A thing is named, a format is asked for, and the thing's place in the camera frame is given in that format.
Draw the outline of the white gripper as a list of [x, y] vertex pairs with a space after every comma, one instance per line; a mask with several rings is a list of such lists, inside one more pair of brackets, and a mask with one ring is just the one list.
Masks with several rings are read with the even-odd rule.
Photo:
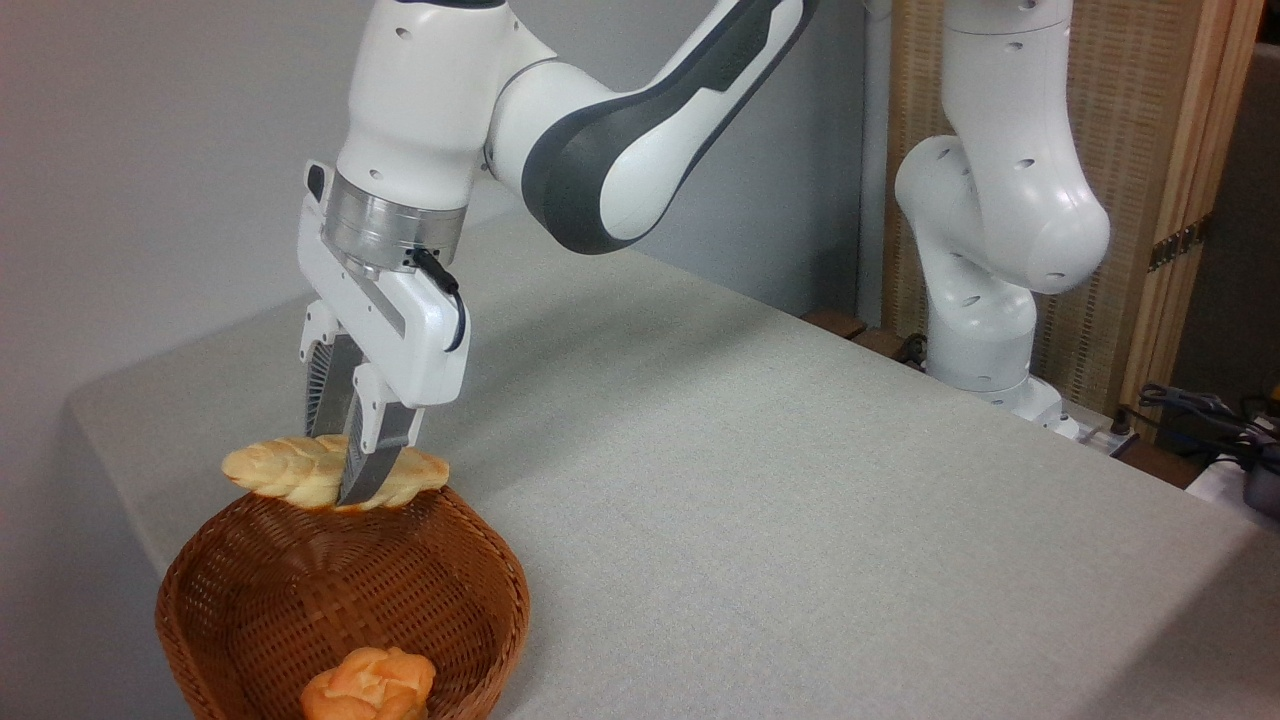
[[355, 506], [375, 497], [417, 442], [421, 407], [460, 393], [468, 314], [447, 265], [465, 210], [399, 205], [317, 161], [303, 186], [297, 258], [317, 293], [300, 341], [303, 432], [342, 434], [355, 396], [337, 496]]

